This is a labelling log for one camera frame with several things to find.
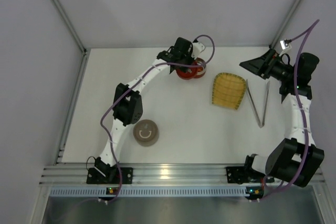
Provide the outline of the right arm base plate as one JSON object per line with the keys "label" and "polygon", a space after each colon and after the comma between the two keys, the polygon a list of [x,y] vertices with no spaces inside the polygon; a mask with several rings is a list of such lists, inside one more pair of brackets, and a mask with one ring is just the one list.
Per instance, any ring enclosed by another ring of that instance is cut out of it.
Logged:
{"label": "right arm base plate", "polygon": [[265,174],[244,166],[227,166],[226,176],[229,184],[261,183]]}

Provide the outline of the metal tongs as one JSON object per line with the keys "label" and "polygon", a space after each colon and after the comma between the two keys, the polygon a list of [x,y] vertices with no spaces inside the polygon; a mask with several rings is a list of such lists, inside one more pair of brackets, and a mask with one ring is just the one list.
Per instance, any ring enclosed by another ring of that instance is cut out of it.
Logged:
{"label": "metal tongs", "polygon": [[246,94],[251,105],[254,117],[259,128],[263,128],[266,124],[266,116],[268,110],[270,93],[270,81],[265,82],[263,93],[255,95],[251,89],[249,80],[246,79]]}

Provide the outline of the beige-banded steel bowl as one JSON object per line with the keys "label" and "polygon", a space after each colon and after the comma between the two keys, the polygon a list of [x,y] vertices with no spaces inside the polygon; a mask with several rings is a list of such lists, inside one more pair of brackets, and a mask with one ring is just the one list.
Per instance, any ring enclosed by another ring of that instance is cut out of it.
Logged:
{"label": "beige-banded steel bowl", "polygon": [[159,139],[159,136],[158,135],[154,135],[154,136],[147,136],[147,137],[141,137],[139,135],[136,135],[135,137],[135,141],[140,145],[140,146],[143,146],[143,147],[149,147],[149,146],[152,146],[154,145],[158,139]]}

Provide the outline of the brown round lid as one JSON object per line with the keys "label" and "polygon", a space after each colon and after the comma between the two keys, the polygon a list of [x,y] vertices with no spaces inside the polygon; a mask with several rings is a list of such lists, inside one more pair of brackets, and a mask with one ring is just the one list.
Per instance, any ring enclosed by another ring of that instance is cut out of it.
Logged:
{"label": "brown round lid", "polygon": [[149,137],[154,135],[159,136],[159,128],[157,124],[152,120],[140,120],[135,124],[133,128],[133,137],[135,137],[136,135],[139,135],[141,137]]}

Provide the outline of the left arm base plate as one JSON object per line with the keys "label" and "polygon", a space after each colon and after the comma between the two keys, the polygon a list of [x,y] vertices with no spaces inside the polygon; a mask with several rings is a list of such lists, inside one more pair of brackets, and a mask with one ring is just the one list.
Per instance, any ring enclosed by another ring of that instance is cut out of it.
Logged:
{"label": "left arm base plate", "polygon": [[107,184],[132,184],[133,168],[121,167],[121,173],[116,167],[101,171],[96,167],[88,170],[86,184],[107,185]]}

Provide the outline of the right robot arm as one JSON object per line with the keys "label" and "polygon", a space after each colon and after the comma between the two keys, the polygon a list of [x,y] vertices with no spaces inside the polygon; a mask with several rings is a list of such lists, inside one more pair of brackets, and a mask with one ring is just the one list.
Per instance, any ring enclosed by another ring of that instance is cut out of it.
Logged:
{"label": "right robot arm", "polygon": [[284,63],[274,49],[239,65],[249,72],[280,81],[279,93],[285,112],[285,137],[267,157],[251,154],[245,159],[248,174],[271,176],[299,187],[306,187],[324,160],[317,148],[309,122],[312,91],[309,82],[320,59],[308,52],[299,56],[298,65]]}

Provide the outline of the red round lid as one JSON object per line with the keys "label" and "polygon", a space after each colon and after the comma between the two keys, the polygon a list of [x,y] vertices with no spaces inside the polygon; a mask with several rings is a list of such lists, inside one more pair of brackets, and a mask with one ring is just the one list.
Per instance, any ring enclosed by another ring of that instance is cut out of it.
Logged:
{"label": "red round lid", "polygon": [[185,71],[181,69],[176,69],[176,74],[179,78],[183,80],[191,80],[196,77],[198,73],[198,67],[195,68],[187,68]]}

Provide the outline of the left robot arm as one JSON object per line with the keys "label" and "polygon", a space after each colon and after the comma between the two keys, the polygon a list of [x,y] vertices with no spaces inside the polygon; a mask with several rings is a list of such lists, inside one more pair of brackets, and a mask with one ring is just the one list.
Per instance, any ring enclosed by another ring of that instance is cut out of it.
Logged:
{"label": "left robot arm", "polygon": [[131,125],[136,124],[142,114],[142,96],[150,82],[167,76],[175,70],[186,71],[196,66],[196,58],[205,50],[198,40],[190,42],[179,37],[175,45],[159,52],[153,63],[137,78],[116,87],[112,106],[105,112],[100,125],[108,134],[106,146],[89,169],[89,178],[97,184],[111,183],[119,171],[119,157]]}

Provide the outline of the red-banded steel bowl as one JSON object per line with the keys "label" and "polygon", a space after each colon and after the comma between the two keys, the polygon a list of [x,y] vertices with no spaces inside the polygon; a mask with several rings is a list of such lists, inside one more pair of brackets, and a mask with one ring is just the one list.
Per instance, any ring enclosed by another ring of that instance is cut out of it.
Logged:
{"label": "red-banded steel bowl", "polygon": [[202,58],[198,57],[196,58],[196,63],[197,63],[197,73],[195,75],[195,79],[199,79],[203,77],[206,73],[206,62]]}

